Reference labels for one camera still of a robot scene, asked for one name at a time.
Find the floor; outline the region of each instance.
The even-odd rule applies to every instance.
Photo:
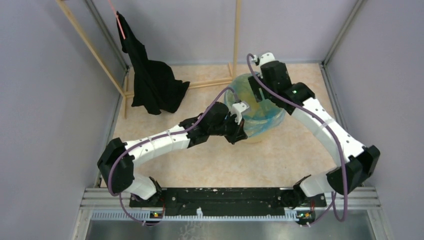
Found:
[[[199,82],[229,76],[227,65],[173,66],[176,79]],[[293,83],[303,82],[315,92],[333,116],[324,80],[316,63],[288,64]],[[247,65],[237,66],[237,75],[248,73]],[[131,107],[127,118],[119,112],[114,138],[129,141],[167,130],[180,121],[202,113],[224,85],[189,89],[179,110],[150,115],[144,107]],[[136,168],[155,178],[162,187],[288,187],[302,177],[335,167],[328,152],[315,137],[288,114],[273,128],[269,138],[258,143],[228,143],[211,136],[206,143],[157,157]]]

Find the transparent plastic bag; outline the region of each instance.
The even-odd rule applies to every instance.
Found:
[[[243,115],[243,129],[247,136],[252,138],[278,126],[283,121],[286,111],[277,107],[269,99],[256,102],[248,80],[250,76],[250,73],[242,74],[236,77],[228,86],[235,90],[240,100],[246,101],[250,106],[250,112]],[[233,93],[226,91],[224,95],[225,105],[231,109],[231,105],[235,102]]]

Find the hanging black garment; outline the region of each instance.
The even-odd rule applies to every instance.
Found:
[[[161,114],[161,110],[175,113],[190,82],[175,80],[171,67],[166,63],[149,60],[145,46],[134,36],[125,18],[119,12],[117,14],[125,35],[124,39],[118,25],[122,51],[129,55],[135,72],[131,106],[144,106],[153,115]]]

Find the pink strap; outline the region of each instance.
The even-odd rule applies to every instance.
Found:
[[[122,34],[122,37],[125,40],[124,30],[122,30],[121,22],[119,21],[119,17],[118,17],[117,11],[115,10],[115,7],[112,4],[111,0],[108,0],[108,1],[109,1],[109,4],[110,4],[110,8],[112,9],[113,13],[115,13],[116,20],[118,21],[120,33]]]

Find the wooden stand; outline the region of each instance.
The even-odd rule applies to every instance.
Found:
[[[100,64],[101,68],[107,74],[110,81],[112,81],[113,85],[116,87],[119,94],[121,94],[122,103],[123,103],[123,118],[126,119],[127,118],[127,99],[134,97],[134,92],[128,91],[128,85],[129,85],[128,74],[124,78],[123,89],[122,89],[119,84],[119,81],[117,81],[115,77],[112,75],[110,69],[106,66],[105,62],[100,57],[99,53],[96,51],[93,43],[88,38],[86,32],[83,30],[83,28],[81,27],[81,25],[78,23],[77,19],[75,18],[74,14],[71,12],[71,9],[65,3],[65,0],[56,0],[56,2],[59,5],[60,9],[62,9],[63,13],[68,18],[72,26],[75,28],[76,32],[79,34],[81,39],[84,41],[85,45],[87,45],[91,54],[93,54],[95,59]],[[230,62],[228,63],[229,77],[219,78],[219,79],[214,79],[214,80],[204,81],[204,82],[194,82],[190,84],[188,89],[206,88],[206,87],[212,87],[217,85],[228,85],[237,76],[237,56],[239,51],[239,28],[240,28],[241,7],[242,7],[242,0],[235,0],[234,52],[233,52],[232,64]]]

